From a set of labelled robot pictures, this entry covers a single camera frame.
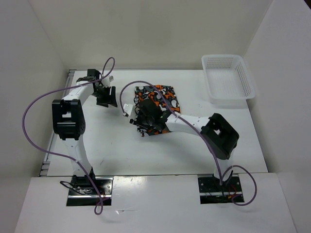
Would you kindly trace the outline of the camouflage orange black shorts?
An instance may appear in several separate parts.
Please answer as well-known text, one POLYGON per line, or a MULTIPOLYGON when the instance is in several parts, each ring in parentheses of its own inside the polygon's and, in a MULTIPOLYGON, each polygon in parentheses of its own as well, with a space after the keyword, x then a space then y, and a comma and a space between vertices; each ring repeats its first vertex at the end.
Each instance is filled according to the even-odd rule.
MULTIPOLYGON (((157 106, 165 111, 167 110, 166 106, 169 106, 172 111, 180 113, 180 104, 177 99, 174 87, 169 85, 156 85, 155 88, 152 88, 150 85, 145 86, 136 86, 134 92, 134 103, 135 107, 137 104, 145 99, 151 99, 156 103, 157 106)), ((145 135, 154 136, 160 133, 140 133, 142 137, 145 135)))

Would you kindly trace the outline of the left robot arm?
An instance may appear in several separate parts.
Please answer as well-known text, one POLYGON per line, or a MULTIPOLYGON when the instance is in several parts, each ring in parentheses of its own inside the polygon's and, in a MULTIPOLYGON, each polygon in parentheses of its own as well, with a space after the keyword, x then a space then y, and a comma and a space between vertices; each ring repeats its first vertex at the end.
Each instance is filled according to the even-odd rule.
POLYGON ((94 96, 99 106, 117 107, 116 88, 110 85, 113 80, 109 74, 102 76, 98 70, 88 69, 87 75, 79 78, 66 96, 52 102, 54 133, 67 147, 73 168, 73 184, 79 185, 86 194, 95 192, 97 182, 83 141, 86 130, 83 104, 90 96, 94 96))

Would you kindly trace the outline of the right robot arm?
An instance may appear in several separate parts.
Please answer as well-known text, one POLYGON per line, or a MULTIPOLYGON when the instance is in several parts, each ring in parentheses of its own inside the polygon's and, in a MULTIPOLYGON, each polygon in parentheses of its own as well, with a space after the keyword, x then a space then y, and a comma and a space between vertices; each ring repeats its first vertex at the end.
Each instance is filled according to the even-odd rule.
POLYGON ((162 110, 152 100, 145 99, 137 106, 125 104, 124 116, 129 123, 159 133, 180 132, 199 136, 207 145, 215 161, 213 185, 219 191, 230 186, 231 154, 237 146, 238 132, 218 113, 210 117, 188 116, 173 110, 162 110))

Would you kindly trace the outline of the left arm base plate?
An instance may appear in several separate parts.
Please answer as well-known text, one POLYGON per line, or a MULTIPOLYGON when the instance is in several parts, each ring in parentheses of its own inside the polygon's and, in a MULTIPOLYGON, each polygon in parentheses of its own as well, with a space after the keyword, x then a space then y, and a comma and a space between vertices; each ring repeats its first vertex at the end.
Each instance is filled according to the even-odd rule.
MULTIPOLYGON (((100 204, 100 198, 90 183, 75 184, 73 179, 70 182, 60 182, 69 190, 66 206, 95 206, 100 204)), ((110 206, 112 201, 112 177, 99 177, 94 180, 101 197, 103 198, 104 206, 110 206)))

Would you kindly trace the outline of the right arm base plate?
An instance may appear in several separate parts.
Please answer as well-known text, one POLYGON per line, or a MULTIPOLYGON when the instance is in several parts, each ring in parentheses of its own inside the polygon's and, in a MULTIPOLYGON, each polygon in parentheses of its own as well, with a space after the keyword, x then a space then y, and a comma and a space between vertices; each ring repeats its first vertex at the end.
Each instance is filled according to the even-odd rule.
POLYGON ((232 199, 236 203, 244 203, 238 175, 233 175, 223 185, 212 175, 198 176, 198 186, 201 204, 232 203, 232 199))

